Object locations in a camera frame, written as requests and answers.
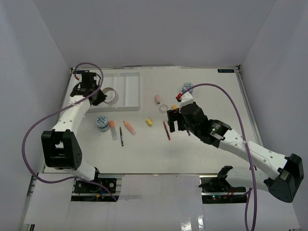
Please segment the red gel pen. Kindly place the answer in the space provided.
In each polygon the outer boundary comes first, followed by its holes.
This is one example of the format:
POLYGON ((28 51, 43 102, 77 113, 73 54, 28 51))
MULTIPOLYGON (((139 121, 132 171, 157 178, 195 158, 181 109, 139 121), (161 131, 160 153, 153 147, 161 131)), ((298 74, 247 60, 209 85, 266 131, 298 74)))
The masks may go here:
POLYGON ((168 128, 167 128, 167 124, 165 121, 163 121, 163 125, 164 125, 164 129, 166 131, 166 135, 167 135, 167 138, 168 140, 170 141, 171 140, 171 137, 170 137, 170 134, 169 134, 169 131, 168 131, 168 128))

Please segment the small clear tape roll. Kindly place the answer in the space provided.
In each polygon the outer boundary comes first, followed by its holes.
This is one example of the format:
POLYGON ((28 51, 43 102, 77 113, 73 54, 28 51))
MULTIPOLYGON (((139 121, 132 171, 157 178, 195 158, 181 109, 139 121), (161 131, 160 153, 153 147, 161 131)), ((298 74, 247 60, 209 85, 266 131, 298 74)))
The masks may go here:
POLYGON ((166 105, 166 104, 160 105, 160 106, 159 106, 159 110, 160 110, 160 112, 162 112, 162 113, 167 112, 167 110, 168 110, 168 105, 166 105))

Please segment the large clear tape roll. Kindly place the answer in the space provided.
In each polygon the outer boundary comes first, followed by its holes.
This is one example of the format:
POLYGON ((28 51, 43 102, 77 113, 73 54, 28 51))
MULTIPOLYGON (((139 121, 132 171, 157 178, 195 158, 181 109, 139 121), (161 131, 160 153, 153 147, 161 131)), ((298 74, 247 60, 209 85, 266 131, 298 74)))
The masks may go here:
POLYGON ((104 100, 104 102, 107 105, 114 105, 117 103, 118 101, 118 93, 116 92, 115 89, 111 88, 111 87, 107 87, 104 88, 102 90, 103 94, 106 95, 106 99, 104 100))

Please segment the blue slime jar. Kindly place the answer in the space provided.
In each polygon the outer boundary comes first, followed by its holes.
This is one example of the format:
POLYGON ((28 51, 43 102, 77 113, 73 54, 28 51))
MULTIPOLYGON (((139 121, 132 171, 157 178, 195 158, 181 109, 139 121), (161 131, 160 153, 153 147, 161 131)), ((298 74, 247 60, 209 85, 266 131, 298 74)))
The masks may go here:
POLYGON ((189 94, 193 93, 193 84, 191 82, 185 82, 182 85, 182 91, 181 92, 185 92, 186 90, 188 90, 189 94))
POLYGON ((107 117, 102 116, 102 115, 97 117, 96 118, 96 126, 100 131, 106 132, 109 129, 109 121, 108 121, 107 117))

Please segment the black pen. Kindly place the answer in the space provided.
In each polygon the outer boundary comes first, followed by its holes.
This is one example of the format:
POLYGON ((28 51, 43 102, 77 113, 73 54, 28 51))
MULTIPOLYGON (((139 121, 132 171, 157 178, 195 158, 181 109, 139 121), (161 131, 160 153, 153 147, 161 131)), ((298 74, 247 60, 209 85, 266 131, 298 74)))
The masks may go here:
POLYGON ((119 127, 119 132, 120 132, 120 140, 121 140, 121 146, 124 146, 124 140, 123 140, 123 132, 122 132, 122 128, 119 127))

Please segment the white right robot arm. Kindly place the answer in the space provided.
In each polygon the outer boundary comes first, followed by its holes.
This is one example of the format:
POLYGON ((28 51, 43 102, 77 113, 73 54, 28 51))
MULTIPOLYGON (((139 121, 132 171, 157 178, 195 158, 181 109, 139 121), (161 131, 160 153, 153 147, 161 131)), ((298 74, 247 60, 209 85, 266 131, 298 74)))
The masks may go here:
POLYGON ((253 187, 269 192, 276 199, 291 203, 304 179, 303 161, 296 154, 289 156, 273 152, 243 137, 228 124, 209 119, 196 104, 167 111, 170 132, 188 130, 200 141, 251 162, 258 171, 256 180, 251 173, 232 166, 223 167, 216 177, 218 188, 223 192, 233 187, 253 187))

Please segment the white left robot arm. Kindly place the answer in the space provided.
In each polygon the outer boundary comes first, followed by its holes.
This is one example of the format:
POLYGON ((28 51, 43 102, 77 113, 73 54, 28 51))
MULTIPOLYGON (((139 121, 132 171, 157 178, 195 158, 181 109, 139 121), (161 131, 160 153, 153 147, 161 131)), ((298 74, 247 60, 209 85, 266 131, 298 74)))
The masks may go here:
POLYGON ((44 131, 41 135, 46 166, 85 179, 85 186, 91 192, 101 188, 102 180, 97 177, 97 168, 83 160, 76 134, 85 113, 91 106, 97 106, 105 99, 106 95, 97 85, 80 89, 73 87, 69 105, 59 121, 50 131, 44 131))

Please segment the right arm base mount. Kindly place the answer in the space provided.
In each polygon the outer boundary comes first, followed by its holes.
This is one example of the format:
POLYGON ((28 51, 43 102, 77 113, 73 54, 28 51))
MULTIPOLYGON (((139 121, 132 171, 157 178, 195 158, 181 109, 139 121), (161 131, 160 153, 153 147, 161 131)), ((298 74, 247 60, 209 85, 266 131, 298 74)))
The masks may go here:
POLYGON ((229 199, 233 196, 246 196, 247 192, 244 187, 233 187, 227 182, 228 173, 233 169, 232 166, 224 166, 215 177, 201 177, 198 186, 203 193, 223 193, 223 199, 229 199))

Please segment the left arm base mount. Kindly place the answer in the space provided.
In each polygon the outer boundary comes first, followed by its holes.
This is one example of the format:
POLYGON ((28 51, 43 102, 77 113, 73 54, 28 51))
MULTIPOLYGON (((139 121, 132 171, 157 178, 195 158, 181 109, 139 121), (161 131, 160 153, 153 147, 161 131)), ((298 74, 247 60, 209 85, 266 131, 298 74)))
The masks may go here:
MULTIPOLYGON (((116 178, 99 178, 98 183, 103 185, 110 193, 116 192, 117 179, 116 178)), ((77 180, 74 185, 74 193, 101 193, 105 191, 101 186, 87 183, 82 180, 77 180)))

